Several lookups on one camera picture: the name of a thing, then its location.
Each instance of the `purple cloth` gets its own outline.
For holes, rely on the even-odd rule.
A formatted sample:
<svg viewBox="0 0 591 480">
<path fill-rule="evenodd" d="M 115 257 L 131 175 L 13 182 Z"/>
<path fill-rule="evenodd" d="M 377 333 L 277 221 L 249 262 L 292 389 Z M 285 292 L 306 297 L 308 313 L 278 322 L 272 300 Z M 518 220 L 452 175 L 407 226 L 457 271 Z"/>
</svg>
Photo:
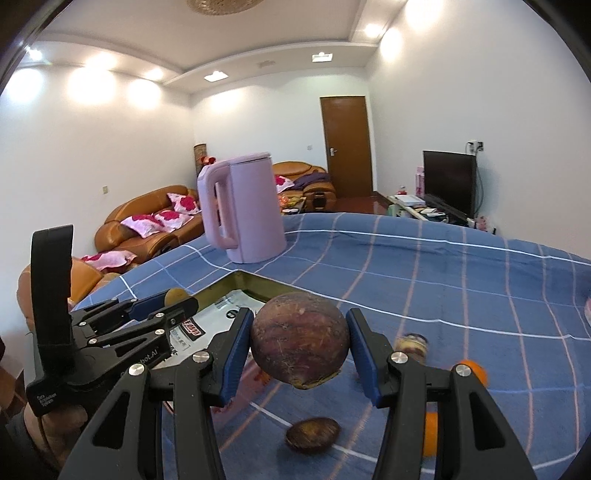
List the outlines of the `purple cloth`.
<svg viewBox="0 0 591 480">
<path fill-rule="evenodd" d="M 330 181 L 330 175 L 319 171 L 308 173 L 308 175 L 302 175 L 299 179 L 294 180 L 293 187 L 288 190 L 303 190 L 308 185 L 318 181 Z"/>
</svg>

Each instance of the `brown leather sofa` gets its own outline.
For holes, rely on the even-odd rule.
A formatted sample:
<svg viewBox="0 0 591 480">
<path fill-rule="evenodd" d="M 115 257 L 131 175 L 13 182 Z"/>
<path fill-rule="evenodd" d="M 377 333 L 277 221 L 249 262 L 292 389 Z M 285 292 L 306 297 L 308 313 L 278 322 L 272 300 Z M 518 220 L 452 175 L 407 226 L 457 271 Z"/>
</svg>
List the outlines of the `brown leather sofa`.
<svg viewBox="0 0 591 480">
<path fill-rule="evenodd" d="M 295 180 L 308 173 L 326 173 L 322 167 L 302 161 L 285 161 L 273 165 L 275 175 Z M 331 212 L 336 204 L 335 186 L 329 181 L 318 181 L 303 190 L 285 190 L 281 195 L 288 197 L 306 197 L 306 212 Z"/>
<path fill-rule="evenodd" d="M 95 235 L 96 250 L 98 252 L 128 250 L 138 256 L 134 262 L 141 264 L 202 235 L 204 229 L 201 215 L 195 215 L 189 223 L 179 230 L 172 233 L 157 233 L 148 238 L 141 238 L 132 229 L 121 225 L 121 221 L 131 215 L 149 215 L 164 209 L 171 209 L 167 193 L 199 198 L 195 190 L 188 189 L 183 185 L 171 185 L 146 193 L 118 206 L 97 231 Z"/>
<path fill-rule="evenodd" d="M 89 293 L 107 285 L 108 282 L 118 277 L 117 273 L 103 275 L 94 267 L 84 263 L 78 258 L 72 258 L 72 270 L 70 272 L 69 302 L 72 306 L 82 301 Z M 25 316 L 30 331 L 35 329 L 33 321 L 33 302 L 31 300 L 31 266 L 28 265 L 18 277 L 17 302 Z"/>
</svg>

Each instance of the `wall socket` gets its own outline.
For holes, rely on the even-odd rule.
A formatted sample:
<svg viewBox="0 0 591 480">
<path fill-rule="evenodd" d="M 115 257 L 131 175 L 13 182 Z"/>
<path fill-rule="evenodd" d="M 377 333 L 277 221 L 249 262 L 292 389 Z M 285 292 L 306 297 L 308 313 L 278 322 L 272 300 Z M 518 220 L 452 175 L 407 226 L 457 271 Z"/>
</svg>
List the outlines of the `wall socket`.
<svg viewBox="0 0 591 480">
<path fill-rule="evenodd" d="M 480 140 L 470 140 L 468 142 L 468 152 L 476 154 L 477 152 L 484 152 L 484 142 Z"/>
</svg>

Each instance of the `ceiling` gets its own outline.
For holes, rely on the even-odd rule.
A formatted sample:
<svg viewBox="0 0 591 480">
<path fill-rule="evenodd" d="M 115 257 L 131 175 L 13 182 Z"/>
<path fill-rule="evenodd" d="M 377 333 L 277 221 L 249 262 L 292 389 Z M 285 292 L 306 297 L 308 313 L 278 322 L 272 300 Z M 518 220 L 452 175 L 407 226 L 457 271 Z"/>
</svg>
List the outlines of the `ceiling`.
<svg viewBox="0 0 591 480">
<path fill-rule="evenodd" d="M 186 0 L 74 0 L 40 35 L 39 63 L 84 65 L 107 51 L 113 70 L 143 77 L 159 67 L 164 85 L 194 93 L 267 73 L 363 67 L 406 0 L 264 0 L 233 15 L 211 17 Z M 368 36 L 367 24 L 378 33 Z M 331 63 L 311 55 L 333 53 Z M 210 83 L 222 70 L 229 78 Z"/>
</svg>

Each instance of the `blue checkered blanket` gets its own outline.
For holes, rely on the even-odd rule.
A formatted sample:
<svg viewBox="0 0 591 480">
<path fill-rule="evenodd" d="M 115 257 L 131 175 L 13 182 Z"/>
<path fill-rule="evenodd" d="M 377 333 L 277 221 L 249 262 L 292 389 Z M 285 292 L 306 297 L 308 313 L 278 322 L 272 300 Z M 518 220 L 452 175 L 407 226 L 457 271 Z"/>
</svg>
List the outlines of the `blue checkered blanket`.
<svg viewBox="0 0 591 480">
<path fill-rule="evenodd" d="M 484 366 L 489 391 L 538 477 L 559 478 L 591 432 L 591 328 L 583 313 L 590 261 L 387 216 L 296 215 L 285 218 L 285 231 L 285 252 L 251 265 L 230 263 L 199 238 L 113 280 L 81 306 L 177 286 L 197 292 L 242 269 L 313 291 L 343 312 L 359 307 L 392 342 L 407 332 L 424 335 L 429 365 L 450 368 L 469 358 Z M 338 377 L 310 391 L 272 382 L 216 434 L 228 480 L 369 479 L 386 415 L 371 408 L 349 360 Z M 331 417 L 343 428 L 322 456 L 301 456 L 284 443 L 286 428 L 311 416 Z M 170 449 L 165 434 L 173 478 Z M 431 479 L 433 468 L 427 459 L 422 477 Z"/>
</svg>

